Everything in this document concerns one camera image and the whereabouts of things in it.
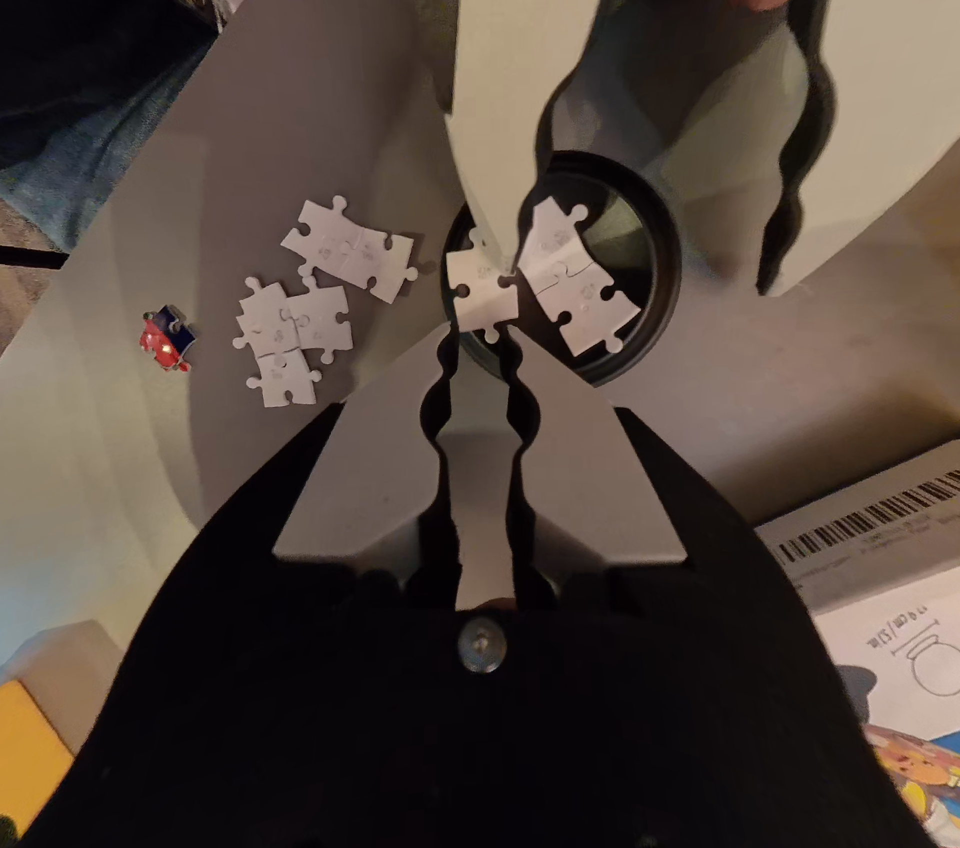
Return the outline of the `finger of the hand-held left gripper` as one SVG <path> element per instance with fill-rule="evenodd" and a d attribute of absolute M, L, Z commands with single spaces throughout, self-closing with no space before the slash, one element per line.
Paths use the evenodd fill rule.
<path fill-rule="evenodd" d="M 602 1 L 414 0 L 466 205 L 497 269 L 515 268 L 523 206 L 553 150 L 553 107 Z"/>
<path fill-rule="evenodd" d="M 807 72 L 779 156 L 760 295 L 797 286 L 911 191 L 958 141 L 959 0 L 789 0 Z"/>

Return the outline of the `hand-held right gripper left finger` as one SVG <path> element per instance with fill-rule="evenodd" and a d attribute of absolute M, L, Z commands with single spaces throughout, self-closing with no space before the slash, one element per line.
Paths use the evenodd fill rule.
<path fill-rule="evenodd" d="M 388 573 L 416 607 L 455 606 L 458 530 L 438 437 L 457 367 L 458 332 L 442 322 L 342 403 L 278 559 Z"/>

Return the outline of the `black round ball stand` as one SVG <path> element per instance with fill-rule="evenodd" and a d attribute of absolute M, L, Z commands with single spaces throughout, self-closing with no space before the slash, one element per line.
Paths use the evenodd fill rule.
<path fill-rule="evenodd" d="M 594 262 L 614 279 L 614 286 L 604 290 L 604 297 L 609 297 L 615 290 L 622 291 L 630 302 L 641 308 L 641 314 L 617 331 L 624 342 L 620 352 L 608 353 L 598 345 L 573 356 L 559 331 L 559 325 L 565 324 L 570 315 L 562 314 L 558 324 L 551 322 L 516 261 L 514 274 L 503 275 L 500 283 L 515 283 L 518 317 L 498 326 L 499 338 L 507 327 L 516 326 L 586 382 L 601 386 L 639 362 L 665 330 L 681 285 L 679 235 L 664 201 L 654 188 L 629 168 L 600 155 L 559 151 L 552 156 L 532 193 L 530 229 L 534 206 L 549 196 L 554 197 L 567 213 L 575 205 L 586 206 L 587 217 L 577 223 L 577 230 Z M 464 206 L 444 246 L 440 291 L 445 313 L 455 320 L 446 254 L 470 247 L 469 232 L 474 227 L 477 228 L 470 209 Z M 488 345 L 479 332 L 472 331 L 461 332 L 461 340 L 464 350 L 475 362 L 499 376 L 497 344 Z"/>

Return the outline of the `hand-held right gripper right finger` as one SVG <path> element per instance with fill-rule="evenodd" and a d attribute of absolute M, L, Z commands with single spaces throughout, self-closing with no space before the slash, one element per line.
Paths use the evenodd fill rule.
<path fill-rule="evenodd" d="M 612 404 L 521 330 L 499 341 L 510 466 L 506 530 L 520 610 L 550 610 L 576 578 L 684 564 L 687 550 Z"/>

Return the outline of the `blue puzzle box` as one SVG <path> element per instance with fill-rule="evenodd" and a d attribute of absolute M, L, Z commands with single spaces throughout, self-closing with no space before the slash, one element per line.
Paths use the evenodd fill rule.
<path fill-rule="evenodd" d="M 756 529 L 858 722 L 938 846 L 959 845 L 959 441 Z"/>

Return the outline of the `white puzzle piece cluster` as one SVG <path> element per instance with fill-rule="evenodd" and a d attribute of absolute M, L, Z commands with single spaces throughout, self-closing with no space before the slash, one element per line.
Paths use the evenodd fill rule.
<path fill-rule="evenodd" d="M 303 285 L 302 293 L 289 295 L 277 281 L 245 279 L 248 295 L 239 302 L 240 335 L 232 345 L 252 352 L 257 375 L 249 377 L 246 386 L 260 392 L 267 409 L 314 406 L 323 374 L 311 367 L 306 353 L 318 354 L 320 363 L 328 366 L 338 353 L 354 348 L 345 288 L 320 287 L 313 276 L 304 278 Z"/>

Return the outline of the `red blue puzzle piece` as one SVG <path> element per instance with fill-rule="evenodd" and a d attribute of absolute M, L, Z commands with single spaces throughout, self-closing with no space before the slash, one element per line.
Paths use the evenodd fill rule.
<path fill-rule="evenodd" d="M 186 317 L 172 305 L 143 314 L 139 347 L 166 372 L 191 371 L 186 355 L 196 340 L 197 335 Z"/>

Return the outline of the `person's legs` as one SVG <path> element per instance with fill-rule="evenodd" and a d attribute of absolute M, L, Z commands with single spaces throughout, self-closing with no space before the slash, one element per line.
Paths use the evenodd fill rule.
<path fill-rule="evenodd" d="M 144 86 L 42 138 L 36 153 L 2 162 L 2 201 L 71 253 L 204 60 L 214 37 Z"/>

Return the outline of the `white puzzle piece pair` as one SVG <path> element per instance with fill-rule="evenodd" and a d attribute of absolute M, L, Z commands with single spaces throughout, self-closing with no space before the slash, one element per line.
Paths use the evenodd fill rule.
<path fill-rule="evenodd" d="M 588 214 L 584 205 L 566 212 L 552 196 L 541 200 L 533 207 L 532 226 L 517 260 L 550 321 L 559 324 L 563 314 L 569 315 L 558 330 L 574 357 L 598 345 L 609 354 L 620 353 L 624 342 L 618 331 L 642 313 L 622 291 L 604 297 L 615 280 L 593 260 L 577 230 Z"/>
<path fill-rule="evenodd" d="M 297 271 L 303 278 L 319 271 L 391 304 L 419 278 L 411 263 L 414 240 L 355 223 L 346 217 L 348 205 L 341 194 L 329 206 L 305 201 L 298 226 L 280 244 L 301 258 Z"/>

